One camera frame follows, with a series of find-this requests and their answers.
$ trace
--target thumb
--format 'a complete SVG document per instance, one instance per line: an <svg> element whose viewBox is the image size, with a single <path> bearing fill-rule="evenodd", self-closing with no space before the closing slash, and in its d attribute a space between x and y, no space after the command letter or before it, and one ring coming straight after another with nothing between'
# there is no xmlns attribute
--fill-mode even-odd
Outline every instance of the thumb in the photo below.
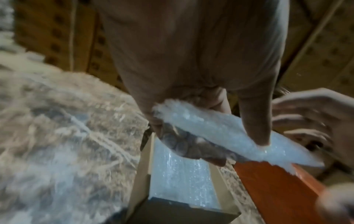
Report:
<svg viewBox="0 0 354 224"><path fill-rule="evenodd" d="M276 76L237 91L240 114L248 136L260 146L270 144L271 99Z"/></svg>
<svg viewBox="0 0 354 224"><path fill-rule="evenodd" d="M327 223L350 224L354 218L354 184L346 183L327 189L319 196L316 209Z"/></svg>

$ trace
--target human hand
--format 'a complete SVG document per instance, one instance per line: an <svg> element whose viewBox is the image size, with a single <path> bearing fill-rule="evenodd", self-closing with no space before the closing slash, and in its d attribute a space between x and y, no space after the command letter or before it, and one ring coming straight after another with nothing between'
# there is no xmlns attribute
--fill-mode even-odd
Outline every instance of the human hand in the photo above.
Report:
<svg viewBox="0 0 354 224"><path fill-rule="evenodd" d="M152 107L165 99L181 99L231 113L226 90L238 95L250 138L258 145L269 144L270 104L287 34L288 1L95 4L125 86L169 148L184 157L225 164L225 158L205 154L211 147L205 140L165 128Z"/></svg>
<svg viewBox="0 0 354 224"><path fill-rule="evenodd" d="M317 89L290 93L273 100L273 126L301 128L286 131L294 141L304 138L331 147L342 161L354 166L354 99ZM349 224L354 218L354 184L331 187L316 203L319 214L332 224Z"/></svg>

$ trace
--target marble surface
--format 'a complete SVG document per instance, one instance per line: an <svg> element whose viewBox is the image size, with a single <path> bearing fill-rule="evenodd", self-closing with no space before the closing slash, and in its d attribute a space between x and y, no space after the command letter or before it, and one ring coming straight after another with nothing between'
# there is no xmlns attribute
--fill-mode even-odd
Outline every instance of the marble surface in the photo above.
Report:
<svg viewBox="0 0 354 224"><path fill-rule="evenodd" d="M11 57L0 52L0 223L103 222L128 204L147 121L93 76ZM230 162L221 171L243 213L233 223L264 223Z"/></svg>

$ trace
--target plastic packaging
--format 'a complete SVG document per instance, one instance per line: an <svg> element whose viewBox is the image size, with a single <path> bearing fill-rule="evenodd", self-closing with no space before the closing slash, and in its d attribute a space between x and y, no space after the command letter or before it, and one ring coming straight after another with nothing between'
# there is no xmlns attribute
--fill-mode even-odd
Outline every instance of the plastic packaging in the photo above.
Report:
<svg viewBox="0 0 354 224"><path fill-rule="evenodd" d="M164 122L215 144L215 150L225 153L225 157L235 159L241 156L251 161L267 161L291 174L295 173L292 163L323 166L323 162L303 146L274 131L271 133L271 145L260 149L246 134L241 118L231 114L196 108L178 100L166 100L154 110L155 116Z"/></svg>
<svg viewBox="0 0 354 224"><path fill-rule="evenodd" d="M220 209L207 162L177 156L158 138L154 144L149 197Z"/></svg>

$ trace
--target white package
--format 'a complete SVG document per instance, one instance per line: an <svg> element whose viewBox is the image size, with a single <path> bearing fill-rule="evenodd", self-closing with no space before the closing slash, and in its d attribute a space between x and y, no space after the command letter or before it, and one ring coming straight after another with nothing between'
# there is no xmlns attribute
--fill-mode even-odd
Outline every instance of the white package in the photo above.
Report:
<svg viewBox="0 0 354 224"><path fill-rule="evenodd" d="M321 160L303 146L274 131L271 133L271 145L260 149L246 134L241 118L231 114L197 108L178 100L166 100L155 106L154 110L156 117L165 123L226 148L235 153L235 157L240 155L252 161L267 161L291 174L295 173L292 163L324 166Z"/></svg>

